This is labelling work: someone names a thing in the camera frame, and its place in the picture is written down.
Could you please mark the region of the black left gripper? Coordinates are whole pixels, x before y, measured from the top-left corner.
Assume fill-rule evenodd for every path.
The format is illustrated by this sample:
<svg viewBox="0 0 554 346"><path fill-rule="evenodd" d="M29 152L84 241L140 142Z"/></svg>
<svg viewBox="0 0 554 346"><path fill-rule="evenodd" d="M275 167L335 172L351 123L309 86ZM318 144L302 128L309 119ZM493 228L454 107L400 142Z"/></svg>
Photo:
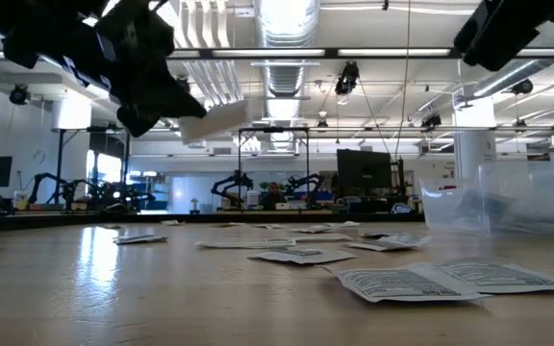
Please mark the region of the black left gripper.
<svg viewBox="0 0 554 346"><path fill-rule="evenodd" d="M119 108L116 117L134 136L161 117L206 116L206 109L167 71L173 30L146 1L120 1L90 26L105 1L64 1L63 66L83 87L102 87Z"/></svg>

